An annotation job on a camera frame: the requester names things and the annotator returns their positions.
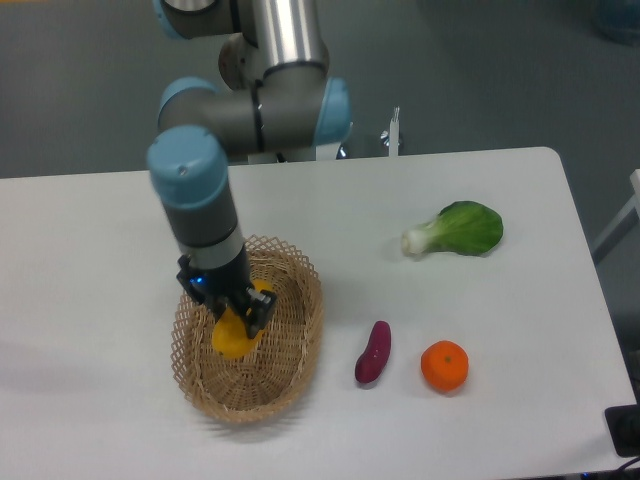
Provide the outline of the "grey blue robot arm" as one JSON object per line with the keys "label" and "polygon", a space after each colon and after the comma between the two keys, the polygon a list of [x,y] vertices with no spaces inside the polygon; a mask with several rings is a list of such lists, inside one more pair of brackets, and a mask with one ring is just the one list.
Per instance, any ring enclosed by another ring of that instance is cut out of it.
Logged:
{"label": "grey blue robot arm", "polygon": [[147,166],[181,252],[179,283],[211,311],[230,309],[254,338],[276,297],[251,282],[228,161],[343,142],[348,88],[328,74],[312,1],[158,1],[154,12],[171,37],[229,38],[219,59],[228,91],[196,77],[172,82]]}

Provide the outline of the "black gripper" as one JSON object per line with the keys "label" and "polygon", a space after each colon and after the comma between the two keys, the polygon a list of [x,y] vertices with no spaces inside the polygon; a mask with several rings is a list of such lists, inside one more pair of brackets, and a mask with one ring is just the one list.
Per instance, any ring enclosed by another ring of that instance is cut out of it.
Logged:
{"label": "black gripper", "polygon": [[249,258],[245,246],[222,259],[211,259],[210,248],[182,245],[176,278],[198,305],[216,314],[226,307],[236,313],[248,339],[255,339],[271,321],[277,296],[271,289],[251,286]]}

